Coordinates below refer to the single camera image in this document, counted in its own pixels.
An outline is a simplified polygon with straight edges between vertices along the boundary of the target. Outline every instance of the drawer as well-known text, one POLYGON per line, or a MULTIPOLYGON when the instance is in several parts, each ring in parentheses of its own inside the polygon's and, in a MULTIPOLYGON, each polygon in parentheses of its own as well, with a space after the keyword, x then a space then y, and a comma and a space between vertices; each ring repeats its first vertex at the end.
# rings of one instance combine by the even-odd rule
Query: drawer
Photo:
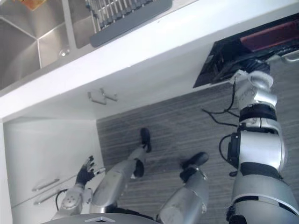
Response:
MULTIPOLYGON (((86 187, 95 191, 96 187, 103 179, 105 174, 100 174, 87 183, 86 187)), ((12 208, 13 224, 40 224, 50 221, 56 213, 55 197, 59 190, 68 189, 74 186, 76 177, 50 189, 42 194, 19 204, 12 208)), ((64 198, 62 193, 58 198, 58 206, 64 198)), ((82 214, 89 212, 89 204, 84 204, 82 214)))

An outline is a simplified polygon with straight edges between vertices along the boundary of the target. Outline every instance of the metal handle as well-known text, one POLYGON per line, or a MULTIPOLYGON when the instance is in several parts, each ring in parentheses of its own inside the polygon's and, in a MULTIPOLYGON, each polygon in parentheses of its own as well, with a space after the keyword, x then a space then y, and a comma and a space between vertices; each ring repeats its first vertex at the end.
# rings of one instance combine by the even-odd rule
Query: metal handle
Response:
POLYGON ((105 93, 104 89, 100 89, 101 93, 102 93, 102 96, 103 96, 103 101, 99 101, 99 100, 95 100, 93 99, 92 97, 92 93, 91 92, 88 92, 87 95, 88 95, 88 99, 94 103, 97 103, 97 104, 102 104, 102 105, 107 105, 107 99, 110 99, 110 100, 113 100, 113 101, 117 101, 117 96, 114 95, 114 96, 111 96, 111 95, 108 95, 105 93))
POLYGON ((39 205, 39 204, 41 204, 41 203, 47 201, 48 199, 50 199, 50 198, 52 198, 53 196, 55 196, 56 194, 58 194, 58 192, 59 192, 59 190, 56 190, 56 191, 53 192, 52 194, 47 195, 46 197, 43 197, 43 198, 41 198, 41 199, 35 201, 35 202, 33 203, 33 205, 39 205))
POLYGON ((34 187, 34 188, 32 189, 32 191, 33 191, 33 192, 40 191, 40 190, 42 190, 42 189, 44 189, 44 188, 46 188, 46 187, 48 187, 48 186, 50 186, 50 185, 52 185, 52 184, 58 182, 58 181, 60 181, 60 179, 57 178, 57 179, 55 179, 55 180, 53 180, 53 181, 51 181, 51 182, 49 182, 49 183, 46 183, 46 184, 44 184, 44 185, 42 185, 42 186, 34 187))
POLYGON ((284 60, 284 62, 286 63, 295 63, 295 62, 299 62, 299 50, 293 51, 291 53, 288 53, 286 55, 282 56, 282 59, 284 60))

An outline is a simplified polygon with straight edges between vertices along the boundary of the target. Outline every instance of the robot finger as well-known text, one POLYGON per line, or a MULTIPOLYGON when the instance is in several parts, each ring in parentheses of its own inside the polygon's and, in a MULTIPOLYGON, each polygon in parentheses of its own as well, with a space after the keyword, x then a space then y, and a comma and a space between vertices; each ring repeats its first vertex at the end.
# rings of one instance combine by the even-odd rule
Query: robot finger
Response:
POLYGON ((94 162, 88 164, 88 166, 86 167, 88 172, 90 172, 90 170, 93 168, 93 166, 94 166, 94 162))
POLYGON ((90 169, 91 167, 90 165, 93 160, 94 160, 93 155, 89 156, 87 160, 84 162, 82 167, 87 167, 87 169, 90 169))
POLYGON ((95 169, 91 169, 91 172, 93 172, 93 174, 96 176, 96 175, 99 175, 101 173, 104 173, 106 171, 106 168, 105 167, 100 167, 100 168, 95 168, 95 169))

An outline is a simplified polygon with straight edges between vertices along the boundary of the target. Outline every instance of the black joint band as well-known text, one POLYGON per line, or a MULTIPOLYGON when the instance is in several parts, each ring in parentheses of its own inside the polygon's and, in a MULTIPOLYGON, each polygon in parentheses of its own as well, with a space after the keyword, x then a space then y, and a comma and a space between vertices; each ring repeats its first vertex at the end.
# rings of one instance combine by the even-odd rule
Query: black joint band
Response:
POLYGON ((265 104, 255 104, 240 111, 240 122, 249 118, 267 118, 277 121, 275 110, 265 104))
POLYGON ((256 162, 241 163, 241 173, 243 176, 263 175, 281 180, 279 172, 274 167, 256 162))

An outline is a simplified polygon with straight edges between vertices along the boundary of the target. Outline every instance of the black cable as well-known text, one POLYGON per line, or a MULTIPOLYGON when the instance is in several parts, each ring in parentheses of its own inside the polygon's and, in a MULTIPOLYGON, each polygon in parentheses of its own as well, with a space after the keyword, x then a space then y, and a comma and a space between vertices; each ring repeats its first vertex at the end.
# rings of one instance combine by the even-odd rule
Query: black cable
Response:
POLYGON ((63 190, 59 191, 59 192, 57 193, 57 195, 56 195, 56 198, 55 198, 55 204, 56 204, 57 211, 59 210, 59 207, 58 207, 58 197, 59 197, 59 195, 60 195, 61 193, 66 192, 67 190, 68 190, 68 189, 63 189, 63 190))
POLYGON ((227 125, 227 126, 238 127, 238 125, 234 125, 234 124, 230 124, 230 123, 225 123, 225 122, 217 121, 216 118, 213 116, 213 114, 229 113, 229 114, 231 114, 231 115, 239 118, 239 115, 237 115, 237 114, 229 111, 229 110, 232 109, 234 102, 235 102, 235 82, 233 84, 232 100, 231 100, 230 105, 229 105, 229 107, 227 109, 223 110, 222 112, 211 112, 211 111, 207 111, 205 109, 202 109, 202 111, 205 112, 205 113, 207 113, 213 119, 213 121, 216 122, 219 125, 227 125))
POLYGON ((231 115, 233 115, 233 116, 235 116, 235 117, 237 117, 237 118, 240 117, 238 114, 235 114, 235 113, 233 113, 233 112, 231 112, 231 111, 227 111, 227 113, 229 113, 229 114, 231 114, 231 115))
POLYGON ((219 125, 227 125, 227 126, 233 126, 233 127, 238 127, 238 125, 235 124, 230 124, 230 123, 225 123, 225 122, 220 122, 217 121, 216 118, 211 114, 211 112, 206 111, 205 109, 201 109, 203 112, 207 113, 212 119, 213 121, 215 121, 215 123, 219 124, 219 125))
POLYGON ((228 112, 234 105, 234 102, 235 102, 235 82, 233 84, 233 93, 232 93, 232 100, 230 102, 230 105, 227 109, 223 110, 222 112, 210 112, 211 114, 223 114, 223 113, 226 113, 228 112))
POLYGON ((229 162, 228 162, 227 158, 225 158, 224 155, 223 155, 223 153, 222 153, 221 145, 222 145, 222 142, 223 142, 226 138, 228 138, 228 137, 230 137, 230 136, 231 136, 231 134, 228 134, 228 135, 224 136, 224 137, 220 140, 220 142, 219 142, 219 148, 218 148, 221 157, 222 157, 222 158, 224 159, 224 161, 227 162, 227 163, 229 163, 229 162))

